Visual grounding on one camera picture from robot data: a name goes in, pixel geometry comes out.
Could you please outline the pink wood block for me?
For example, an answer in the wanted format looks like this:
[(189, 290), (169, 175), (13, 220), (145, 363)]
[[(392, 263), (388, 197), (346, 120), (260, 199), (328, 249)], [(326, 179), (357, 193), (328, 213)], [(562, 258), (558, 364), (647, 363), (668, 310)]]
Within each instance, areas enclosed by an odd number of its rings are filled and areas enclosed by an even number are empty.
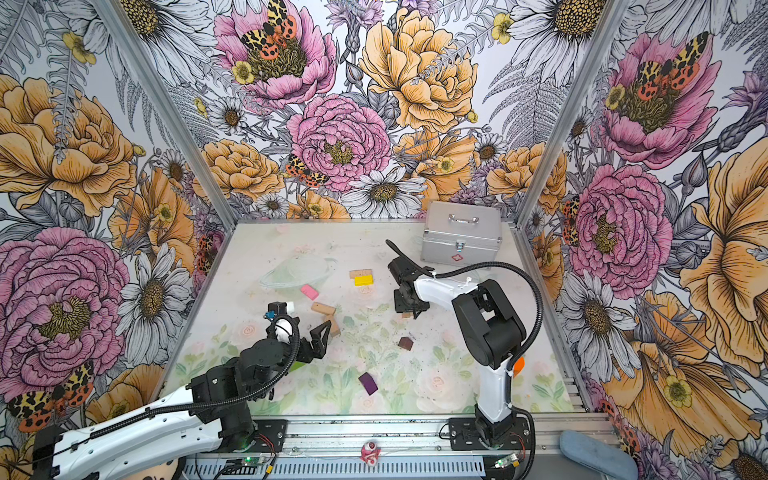
[(319, 292), (310, 284), (302, 285), (300, 287), (300, 292), (312, 301), (315, 301), (319, 297)]

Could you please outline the yellow wood block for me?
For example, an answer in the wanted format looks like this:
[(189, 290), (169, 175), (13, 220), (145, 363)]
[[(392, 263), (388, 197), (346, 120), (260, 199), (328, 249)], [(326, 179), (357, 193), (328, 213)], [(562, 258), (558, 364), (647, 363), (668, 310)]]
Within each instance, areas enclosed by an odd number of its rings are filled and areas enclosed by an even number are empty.
[(374, 284), (374, 278), (372, 274), (359, 275), (354, 278), (355, 286), (369, 286)]

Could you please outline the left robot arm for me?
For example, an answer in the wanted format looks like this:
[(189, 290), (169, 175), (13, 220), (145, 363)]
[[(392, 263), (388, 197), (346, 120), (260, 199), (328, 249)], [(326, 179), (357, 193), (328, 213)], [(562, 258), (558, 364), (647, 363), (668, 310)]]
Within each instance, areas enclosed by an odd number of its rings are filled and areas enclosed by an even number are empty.
[(269, 397), (296, 362), (323, 358), (331, 329), (326, 321), (304, 338), (297, 318), (282, 316), (252, 347), (146, 407), (91, 427), (46, 427), (32, 476), (125, 479), (188, 455), (243, 449), (256, 434), (249, 402)]

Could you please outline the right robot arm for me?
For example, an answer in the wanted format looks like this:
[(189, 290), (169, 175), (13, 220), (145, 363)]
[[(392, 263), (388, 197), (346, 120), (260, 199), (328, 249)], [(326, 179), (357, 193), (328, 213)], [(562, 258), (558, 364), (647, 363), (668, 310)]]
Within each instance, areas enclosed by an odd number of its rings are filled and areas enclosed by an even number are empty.
[(477, 283), (420, 276), (398, 282), (397, 312), (417, 317), (432, 305), (455, 316), (469, 353), (481, 366), (475, 425), (485, 445), (497, 446), (516, 420), (511, 400), (514, 355), (527, 336), (525, 326), (493, 279)]

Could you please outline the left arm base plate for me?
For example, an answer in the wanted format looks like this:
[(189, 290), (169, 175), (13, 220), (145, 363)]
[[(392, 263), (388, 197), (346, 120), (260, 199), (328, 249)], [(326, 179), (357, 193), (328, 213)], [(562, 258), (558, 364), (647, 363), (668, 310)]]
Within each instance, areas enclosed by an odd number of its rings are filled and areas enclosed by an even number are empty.
[(234, 452), (276, 454), (283, 450), (288, 426), (287, 420), (254, 420), (252, 425), (252, 432), (236, 445)]

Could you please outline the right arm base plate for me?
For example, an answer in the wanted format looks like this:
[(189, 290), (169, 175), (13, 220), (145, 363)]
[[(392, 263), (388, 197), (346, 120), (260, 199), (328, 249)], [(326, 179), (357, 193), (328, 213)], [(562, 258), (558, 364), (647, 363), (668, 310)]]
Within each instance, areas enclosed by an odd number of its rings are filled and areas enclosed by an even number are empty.
[(510, 415), (500, 422), (484, 417), (448, 420), (448, 435), (453, 451), (531, 451), (535, 446), (534, 428), (522, 415)]

